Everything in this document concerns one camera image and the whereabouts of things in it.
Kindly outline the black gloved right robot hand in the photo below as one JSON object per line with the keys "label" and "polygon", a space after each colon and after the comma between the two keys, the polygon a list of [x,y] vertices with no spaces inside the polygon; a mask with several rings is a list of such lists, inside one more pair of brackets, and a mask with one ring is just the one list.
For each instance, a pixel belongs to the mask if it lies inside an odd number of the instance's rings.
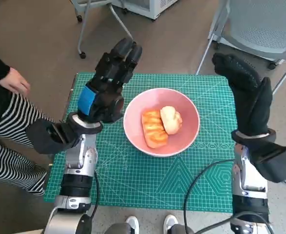
{"label": "black gloved right robot hand", "polygon": [[232,90],[238,131],[248,137],[268,134],[270,79],[260,78],[253,67],[233,54],[215,53],[212,63],[216,74],[226,77]]}

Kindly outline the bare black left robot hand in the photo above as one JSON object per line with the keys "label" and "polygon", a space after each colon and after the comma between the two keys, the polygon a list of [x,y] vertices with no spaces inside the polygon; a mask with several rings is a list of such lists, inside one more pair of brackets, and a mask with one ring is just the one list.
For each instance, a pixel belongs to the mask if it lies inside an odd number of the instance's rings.
{"label": "bare black left robot hand", "polygon": [[78,99],[80,119],[89,123],[113,123],[122,117],[123,85],[132,78],[141,55],[142,47],[129,38],[123,38],[103,54],[93,78],[85,84]]}

